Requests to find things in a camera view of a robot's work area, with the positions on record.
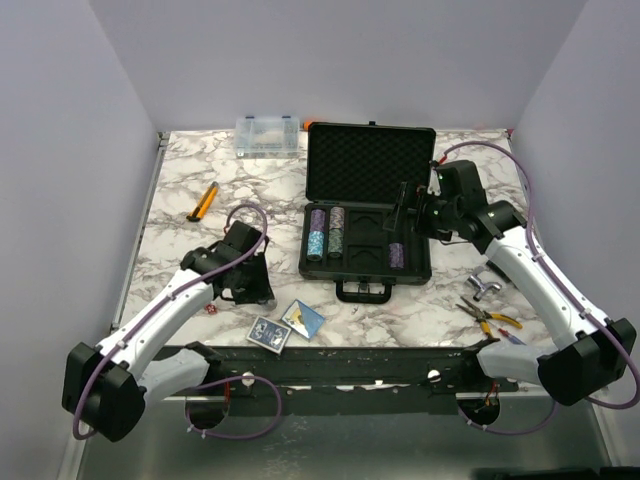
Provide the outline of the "red blue screwdriver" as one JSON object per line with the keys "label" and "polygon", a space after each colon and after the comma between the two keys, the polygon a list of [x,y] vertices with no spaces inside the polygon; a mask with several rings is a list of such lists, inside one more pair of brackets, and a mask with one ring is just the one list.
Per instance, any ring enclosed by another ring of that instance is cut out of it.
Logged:
{"label": "red blue screwdriver", "polygon": [[508,340],[514,345],[525,345],[525,342],[523,342],[517,336],[513,335],[512,333],[508,332],[505,329],[499,328],[498,332],[503,338],[505,338],[506,340]]}

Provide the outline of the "yellow handled pliers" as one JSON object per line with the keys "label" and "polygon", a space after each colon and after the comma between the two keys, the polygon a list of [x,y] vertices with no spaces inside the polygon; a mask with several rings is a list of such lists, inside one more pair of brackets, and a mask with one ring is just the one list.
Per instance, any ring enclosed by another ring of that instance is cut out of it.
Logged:
{"label": "yellow handled pliers", "polygon": [[468,300],[464,296],[461,296],[460,299],[463,302],[463,304],[457,304],[457,307],[463,310],[464,312],[466,312],[471,317],[473,317],[475,319],[475,322],[480,325],[482,332],[490,340],[495,339],[489,324],[491,320],[504,322],[517,329],[523,328],[523,325],[512,317],[509,317],[501,313],[492,313],[492,312],[483,310],[482,308],[476,306],[472,301]]}

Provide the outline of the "silver metal clamp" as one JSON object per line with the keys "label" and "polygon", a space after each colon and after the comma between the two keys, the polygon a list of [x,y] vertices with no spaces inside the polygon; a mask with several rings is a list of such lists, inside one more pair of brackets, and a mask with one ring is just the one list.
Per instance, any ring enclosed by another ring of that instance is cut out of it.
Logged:
{"label": "silver metal clamp", "polygon": [[503,288],[499,282],[485,282],[482,280],[481,274],[487,270],[488,268],[485,265],[478,266],[467,278],[467,282],[475,289],[472,298],[476,302],[481,301],[486,294],[500,292]]}

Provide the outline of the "purple 500 chip stack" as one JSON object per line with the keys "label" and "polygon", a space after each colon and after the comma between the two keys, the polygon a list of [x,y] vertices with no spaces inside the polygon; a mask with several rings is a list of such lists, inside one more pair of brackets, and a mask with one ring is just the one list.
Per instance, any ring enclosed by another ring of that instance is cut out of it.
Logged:
{"label": "purple 500 chip stack", "polygon": [[389,245],[389,266],[394,270],[404,268],[404,246],[401,243],[394,242]]}

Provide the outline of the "ace of spades card deck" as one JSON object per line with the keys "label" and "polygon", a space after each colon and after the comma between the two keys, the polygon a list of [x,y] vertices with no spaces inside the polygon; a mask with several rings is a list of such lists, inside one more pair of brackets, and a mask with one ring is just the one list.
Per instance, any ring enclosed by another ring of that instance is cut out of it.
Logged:
{"label": "ace of spades card deck", "polygon": [[284,311],[281,321],[303,338],[311,340],[325,323],[325,317],[296,299]]}

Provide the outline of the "yellow black utility knife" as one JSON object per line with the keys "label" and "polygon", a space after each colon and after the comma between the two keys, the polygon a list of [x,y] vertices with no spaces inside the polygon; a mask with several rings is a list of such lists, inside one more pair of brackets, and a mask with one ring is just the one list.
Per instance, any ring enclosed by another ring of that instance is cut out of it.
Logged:
{"label": "yellow black utility knife", "polygon": [[192,223],[200,222],[207,213],[218,190],[219,184],[216,181],[212,182],[200,198],[196,207],[186,216],[186,219]]}

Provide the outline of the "light blue chip stack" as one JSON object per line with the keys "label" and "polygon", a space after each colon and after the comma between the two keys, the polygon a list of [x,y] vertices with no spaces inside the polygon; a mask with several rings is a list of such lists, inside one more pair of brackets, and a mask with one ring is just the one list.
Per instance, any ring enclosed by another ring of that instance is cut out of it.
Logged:
{"label": "light blue chip stack", "polygon": [[324,233],[311,231],[307,241],[307,259],[309,261],[321,261],[324,255]]}

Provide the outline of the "clear plastic organizer box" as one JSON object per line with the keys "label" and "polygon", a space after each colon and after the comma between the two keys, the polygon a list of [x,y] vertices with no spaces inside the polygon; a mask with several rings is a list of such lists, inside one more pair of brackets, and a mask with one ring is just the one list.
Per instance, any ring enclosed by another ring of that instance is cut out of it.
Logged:
{"label": "clear plastic organizer box", "polygon": [[236,120],[238,158],[291,157],[299,150],[301,122],[295,116],[245,116]]}

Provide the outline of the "black poker set case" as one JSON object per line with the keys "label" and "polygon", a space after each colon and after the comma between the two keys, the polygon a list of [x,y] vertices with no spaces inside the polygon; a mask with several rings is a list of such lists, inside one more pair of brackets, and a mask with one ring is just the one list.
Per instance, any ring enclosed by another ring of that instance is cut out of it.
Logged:
{"label": "black poker set case", "polygon": [[[398,285],[422,286],[432,274],[430,245],[407,221],[396,232],[383,229],[402,182],[423,186],[436,143],[428,127],[313,122],[308,130],[303,230],[298,270],[306,280],[330,281],[338,300],[381,305]],[[328,257],[329,215],[345,209],[341,258]],[[324,255],[307,259],[310,216],[326,211]],[[404,246],[404,268],[389,266],[389,245]]]}

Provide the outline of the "dark green chip stack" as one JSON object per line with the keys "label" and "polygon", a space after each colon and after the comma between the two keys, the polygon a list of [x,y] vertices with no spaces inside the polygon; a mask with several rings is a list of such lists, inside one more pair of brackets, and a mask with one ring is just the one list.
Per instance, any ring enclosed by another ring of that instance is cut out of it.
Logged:
{"label": "dark green chip stack", "polygon": [[332,228],[328,233],[328,257],[341,258],[344,249],[344,231],[340,228]]}

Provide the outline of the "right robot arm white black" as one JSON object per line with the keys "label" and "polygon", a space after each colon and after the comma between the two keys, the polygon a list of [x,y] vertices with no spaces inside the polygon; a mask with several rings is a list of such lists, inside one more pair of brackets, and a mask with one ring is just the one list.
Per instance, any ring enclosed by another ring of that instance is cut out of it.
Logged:
{"label": "right robot arm white black", "polygon": [[384,227],[409,226],[421,236],[457,234],[495,264],[535,310],[554,349],[492,341],[460,367],[460,379],[480,392],[496,377],[542,386],[571,406],[619,380],[637,376],[630,353],[637,332],[625,318],[613,321],[588,301],[546,255],[530,224],[508,201],[489,202],[476,165],[468,160],[436,164],[439,191],[403,182]]}

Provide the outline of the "purple chip stack back left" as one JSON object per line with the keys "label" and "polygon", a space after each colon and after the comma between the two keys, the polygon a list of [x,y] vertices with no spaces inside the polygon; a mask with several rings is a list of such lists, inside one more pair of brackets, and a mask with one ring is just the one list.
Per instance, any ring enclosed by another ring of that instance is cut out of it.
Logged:
{"label": "purple chip stack back left", "polygon": [[310,216],[310,231],[323,232],[325,229],[326,211],[324,209],[313,209]]}

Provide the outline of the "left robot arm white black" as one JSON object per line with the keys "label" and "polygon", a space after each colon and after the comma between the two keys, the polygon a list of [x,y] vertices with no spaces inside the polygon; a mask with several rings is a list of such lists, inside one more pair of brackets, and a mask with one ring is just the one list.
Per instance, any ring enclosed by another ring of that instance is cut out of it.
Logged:
{"label": "left robot arm white black", "polygon": [[159,401],[184,389],[209,395],[220,387],[222,372],[202,347],[184,347],[164,360],[157,355],[225,290],[252,287],[251,302],[272,300],[266,232],[241,221],[225,232],[213,245],[189,251],[167,286],[125,326],[94,346],[79,343],[68,354],[62,406],[73,416],[76,439],[99,433],[117,442]]}

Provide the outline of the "blue back card deck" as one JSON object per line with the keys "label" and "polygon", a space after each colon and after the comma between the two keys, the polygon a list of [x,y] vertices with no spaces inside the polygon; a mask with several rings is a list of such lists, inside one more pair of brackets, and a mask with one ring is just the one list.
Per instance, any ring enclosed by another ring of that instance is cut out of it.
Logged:
{"label": "blue back card deck", "polygon": [[246,339],[259,347],[280,354],[289,339],[292,329],[286,325],[258,316],[249,329]]}

